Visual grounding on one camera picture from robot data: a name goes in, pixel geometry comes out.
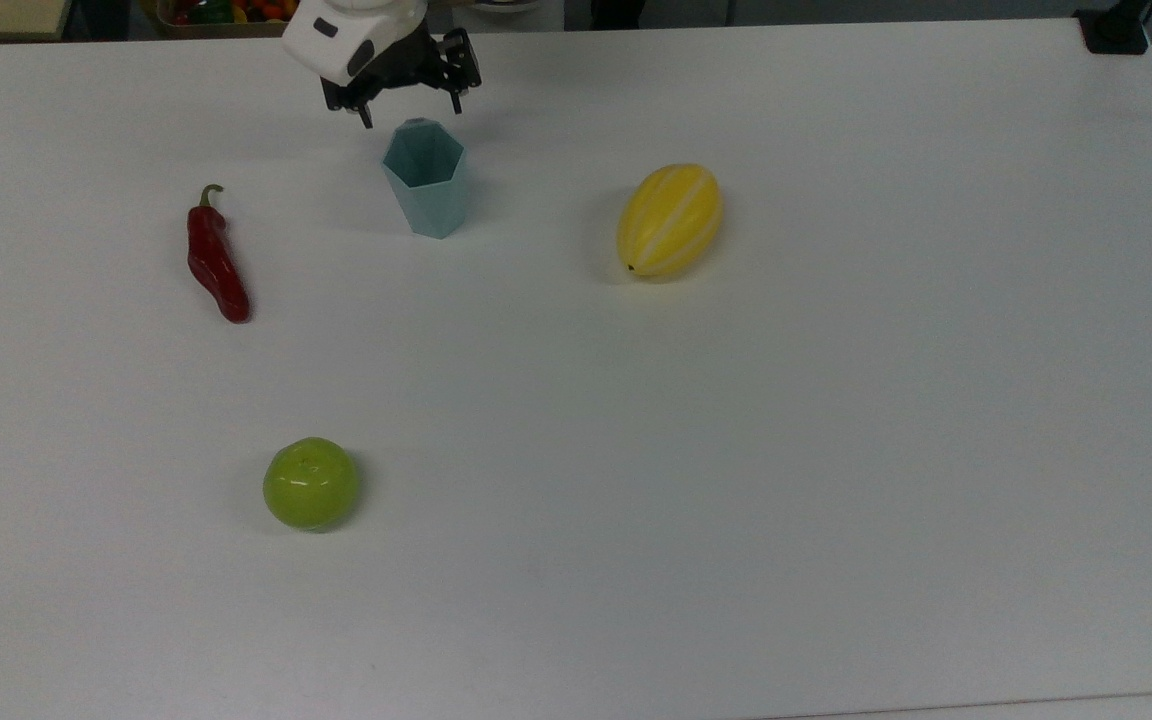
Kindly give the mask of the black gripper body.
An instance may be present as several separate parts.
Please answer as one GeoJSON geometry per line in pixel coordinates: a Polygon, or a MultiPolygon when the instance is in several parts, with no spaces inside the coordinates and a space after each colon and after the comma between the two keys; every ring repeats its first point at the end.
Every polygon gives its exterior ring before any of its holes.
{"type": "Polygon", "coordinates": [[[410,35],[378,51],[374,41],[362,41],[346,65],[347,79],[334,83],[323,78],[326,108],[353,111],[353,99],[366,96],[374,100],[384,90],[434,88],[448,94],[454,88],[480,88],[482,71],[467,29],[453,28],[435,38],[429,24],[420,23],[410,35]]]}

